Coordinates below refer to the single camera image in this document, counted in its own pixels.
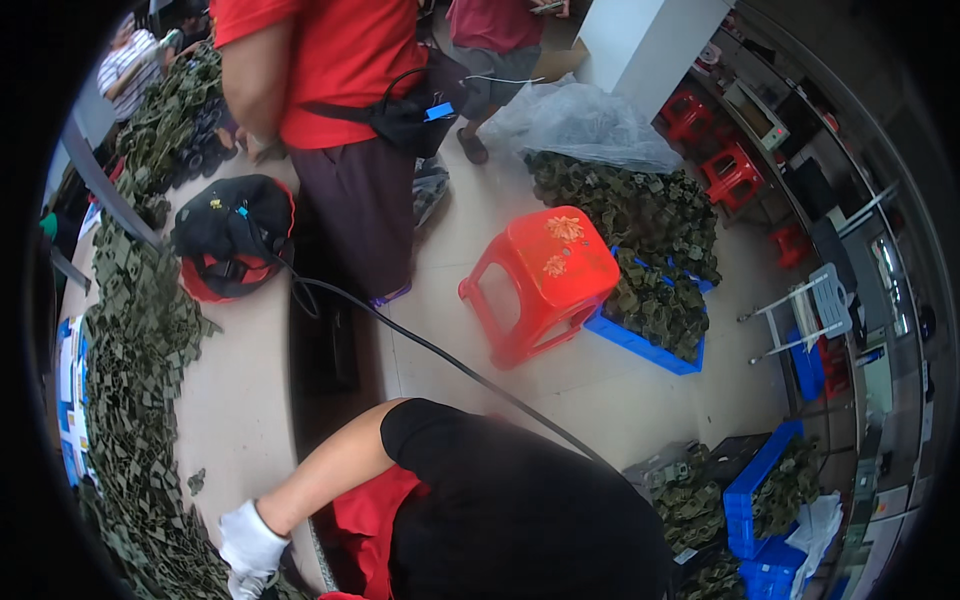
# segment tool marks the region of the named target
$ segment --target electronic device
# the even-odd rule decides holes
[[[558,9],[563,5],[564,5],[564,2],[563,0],[561,0],[560,2],[554,2],[553,4],[544,4],[543,6],[540,6],[540,7],[534,7],[530,9],[530,12],[532,12],[533,14],[542,14],[547,11]]]
[[[735,80],[723,95],[767,150],[777,148],[790,132],[780,118],[757,97],[743,80]]]

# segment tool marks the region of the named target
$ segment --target person in striped shirt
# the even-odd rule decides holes
[[[164,48],[150,32],[135,31],[132,14],[124,20],[97,73],[97,88],[113,103],[117,122],[130,119],[144,90],[166,71],[173,55],[174,49]]]

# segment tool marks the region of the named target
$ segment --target purple pants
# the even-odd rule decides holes
[[[370,298],[410,281],[416,158],[376,137],[355,144],[287,147],[300,193],[320,218],[337,258]]]

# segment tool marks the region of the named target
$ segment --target black slipper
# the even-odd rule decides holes
[[[487,153],[487,147],[483,145],[483,142],[480,141],[480,138],[476,135],[474,137],[464,137],[464,130],[459,129],[457,130],[457,141],[463,146],[467,160],[473,164],[483,164],[490,159],[490,155]]]

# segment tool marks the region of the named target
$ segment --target black cable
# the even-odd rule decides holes
[[[495,383],[493,383],[492,381],[490,381],[487,377],[484,377],[484,376],[481,375],[480,373],[474,371],[473,369],[471,369],[471,368],[468,367],[467,365],[463,364],[462,362],[460,362],[459,360],[457,360],[456,358],[454,358],[453,356],[451,356],[451,355],[450,355],[446,350],[444,350],[443,348],[439,348],[439,347],[437,347],[436,345],[434,345],[432,342],[428,342],[427,340],[424,340],[423,338],[421,338],[421,336],[417,335],[417,334],[414,333],[413,331],[408,331],[407,329],[404,329],[402,326],[394,323],[393,321],[391,321],[391,320],[388,319],[387,317],[384,317],[383,315],[381,315],[381,314],[378,313],[377,311],[373,310],[373,308],[372,308],[368,303],[366,303],[366,302],[364,302],[364,301],[356,298],[353,294],[350,294],[349,292],[345,292],[344,290],[342,290],[342,289],[340,289],[339,287],[333,285],[332,283],[327,283],[326,281],[320,281],[319,279],[311,279],[311,278],[309,278],[309,277],[301,277],[301,276],[297,275],[297,272],[294,271],[293,268],[290,267],[290,265],[287,265],[287,267],[290,269],[291,273],[293,273],[293,275],[294,275],[294,277],[293,277],[293,282],[294,282],[295,284],[296,284],[296,283],[299,283],[299,284],[301,284],[301,285],[304,286],[304,290],[306,291],[307,297],[311,299],[311,304],[313,304],[314,307],[317,306],[317,303],[316,303],[315,300],[313,300],[313,294],[311,294],[310,291],[309,291],[308,289],[306,289],[306,285],[305,285],[305,284],[316,285],[317,287],[324,288],[325,290],[329,290],[330,292],[333,292],[334,294],[337,294],[337,295],[339,295],[339,296],[341,296],[341,297],[343,297],[343,298],[346,298],[347,300],[350,300],[351,302],[353,302],[354,304],[356,304],[356,305],[359,306],[360,308],[363,308],[364,310],[366,310],[366,311],[367,311],[368,313],[370,313],[375,319],[377,319],[378,321],[380,321],[380,322],[383,323],[384,325],[388,326],[388,327],[389,327],[390,329],[392,329],[393,331],[396,331],[397,333],[406,336],[407,338],[413,340],[414,342],[417,342],[418,344],[420,344],[420,345],[423,346],[424,348],[427,348],[428,350],[431,350],[432,352],[434,352],[435,354],[437,354],[438,356],[440,356],[441,358],[443,358],[443,360],[445,360],[446,362],[450,363],[451,365],[453,365],[454,367],[456,367],[457,369],[459,369],[460,371],[462,371],[463,373],[465,373],[467,376],[469,376],[471,379],[473,379],[474,381],[476,381],[476,382],[479,383],[480,385],[484,386],[485,388],[487,388],[488,390],[490,390],[490,391],[493,392],[494,394],[497,394],[498,396],[500,396],[500,397],[502,397],[503,399],[507,400],[507,402],[509,402],[510,404],[514,405],[516,408],[520,409],[521,411],[523,411],[523,412],[524,412],[525,414],[527,414],[528,416],[532,417],[536,422],[540,423],[541,425],[545,426],[545,427],[546,427],[547,429],[549,429],[550,431],[556,433],[556,434],[557,434],[558,436],[560,436],[561,438],[563,438],[563,439],[567,440],[568,442],[570,442],[575,448],[577,448],[578,450],[580,450],[581,452],[583,452],[584,454],[586,454],[587,456],[589,456],[589,458],[592,459],[593,461],[599,463],[600,465],[603,465],[603,466],[609,468],[610,470],[612,470],[613,472],[615,472],[615,473],[617,473],[617,474],[620,474],[620,472],[619,472],[618,470],[616,470],[615,468],[613,468],[613,465],[611,465],[610,463],[608,463],[607,461],[605,461],[602,456],[600,456],[599,454],[597,454],[596,452],[594,452],[592,449],[590,449],[590,447],[589,447],[588,445],[584,444],[583,442],[581,442],[580,440],[578,440],[577,438],[575,438],[575,437],[573,436],[573,434],[569,433],[568,431],[566,431],[565,429],[563,429],[562,427],[560,427],[557,423],[555,423],[555,422],[553,422],[552,420],[548,419],[548,418],[545,417],[544,415],[541,415],[541,414],[540,414],[539,412],[537,412],[536,410],[530,408],[530,406],[528,406],[528,405],[525,404],[524,402],[521,402],[519,399],[516,398],[516,396],[513,396],[512,394],[510,394],[509,392],[507,392],[506,390],[504,390],[504,389],[501,388],[500,386],[496,385]],[[300,303],[300,306],[303,308],[303,310],[304,310],[308,315],[310,315],[310,317],[312,317],[312,318],[314,318],[314,319],[317,319],[317,318],[319,317],[319,315],[318,315],[316,312],[311,312],[310,310],[307,309],[307,307],[303,304],[303,301],[302,301],[300,298],[298,298],[298,296],[297,296],[296,293],[294,294],[294,298],[297,300],[297,302]]]

